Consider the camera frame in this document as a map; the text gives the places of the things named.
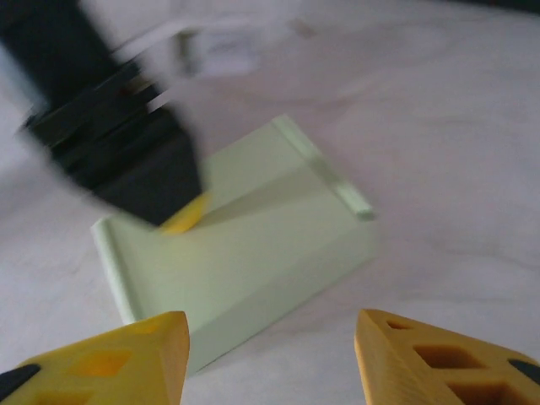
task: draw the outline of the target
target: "white object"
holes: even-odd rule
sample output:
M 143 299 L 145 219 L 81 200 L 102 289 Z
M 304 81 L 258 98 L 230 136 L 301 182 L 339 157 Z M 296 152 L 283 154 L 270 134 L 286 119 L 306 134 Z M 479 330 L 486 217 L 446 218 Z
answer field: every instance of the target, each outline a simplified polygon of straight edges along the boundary
M 208 161 L 213 206 L 178 236 L 94 227 L 125 323 L 187 313 L 192 374 L 375 255 L 370 205 L 286 117 Z

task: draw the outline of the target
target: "motion blur object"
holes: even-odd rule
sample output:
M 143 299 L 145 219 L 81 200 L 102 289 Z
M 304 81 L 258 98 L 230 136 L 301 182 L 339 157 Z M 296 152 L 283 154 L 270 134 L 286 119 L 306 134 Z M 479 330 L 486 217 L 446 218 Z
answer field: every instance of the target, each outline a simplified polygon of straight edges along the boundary
M 0 3 L 2 67 L 34 109 L 25 127 L 76 185 L 168 230 L 206 201 L 193 137 L 134 62 L 119 63 L 75 0 Z

